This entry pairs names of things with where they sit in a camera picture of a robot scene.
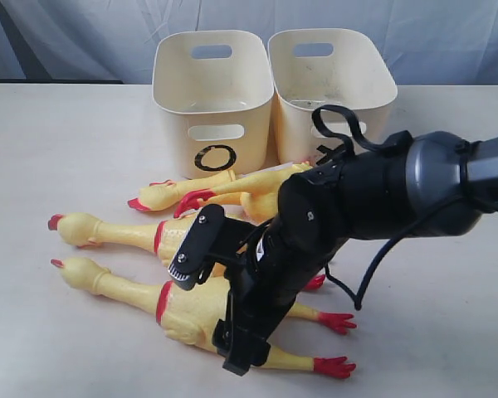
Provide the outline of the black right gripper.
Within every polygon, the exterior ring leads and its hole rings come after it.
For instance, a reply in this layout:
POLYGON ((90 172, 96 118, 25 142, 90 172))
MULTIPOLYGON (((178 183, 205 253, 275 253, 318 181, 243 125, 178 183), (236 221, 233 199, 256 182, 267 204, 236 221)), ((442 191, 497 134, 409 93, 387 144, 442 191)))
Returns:
POLYGON ((213 254, 227 267, 229 289, 212 344, 224 357, 222 367, 238 376, 270 359, 269 336, 328 259, 325 241, 308 226, 289 230, 273 224, 252 236, 239 254, 241 245, 237 239, 213 246, 213 254))

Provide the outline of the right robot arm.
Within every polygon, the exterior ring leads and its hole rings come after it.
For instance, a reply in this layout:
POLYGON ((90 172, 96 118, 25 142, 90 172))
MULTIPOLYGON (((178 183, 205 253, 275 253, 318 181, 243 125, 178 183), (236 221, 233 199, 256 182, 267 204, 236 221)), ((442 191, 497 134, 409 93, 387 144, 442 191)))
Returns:
POLYGON ((382 240, 356 290, 356 309, 383 257, 401 240, 458 236, 485 213, 498 212, 498 138, 468 142, 437 131, 413 138, 402 131, 384 143, 349 138, 330 159, 289 177, 278 212, 238 242, 219 245, 227 263, 227 310, 212 343, 238 375, 271 361, 269 336, 297 294, 327 269, 348 240, 382 240))

